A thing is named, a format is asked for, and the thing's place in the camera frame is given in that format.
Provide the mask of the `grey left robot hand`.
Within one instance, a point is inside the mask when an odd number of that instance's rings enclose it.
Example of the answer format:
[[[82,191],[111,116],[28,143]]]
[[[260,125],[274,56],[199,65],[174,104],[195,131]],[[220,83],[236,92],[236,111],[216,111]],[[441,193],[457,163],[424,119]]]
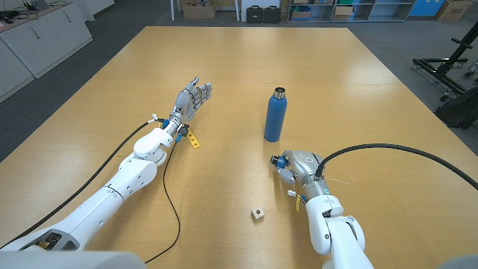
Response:
[[[213,89],[210,82],[198,85],[199,77],[189,82],[176,98],[170,114],[171,118],[178,119],[182,124],[189,123],[200,107],[211,97]]]

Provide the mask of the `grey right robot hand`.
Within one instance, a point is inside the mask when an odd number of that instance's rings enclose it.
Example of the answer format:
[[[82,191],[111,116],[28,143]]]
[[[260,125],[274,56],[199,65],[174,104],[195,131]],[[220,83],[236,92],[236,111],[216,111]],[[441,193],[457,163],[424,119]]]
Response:
[[[307,185],[319,181],[315,173],[320,164],[318,157],[312,152],[285,150],[281,155],[271,158],[271,163],[276,167],[279,176],[285,183],[300,182]]]

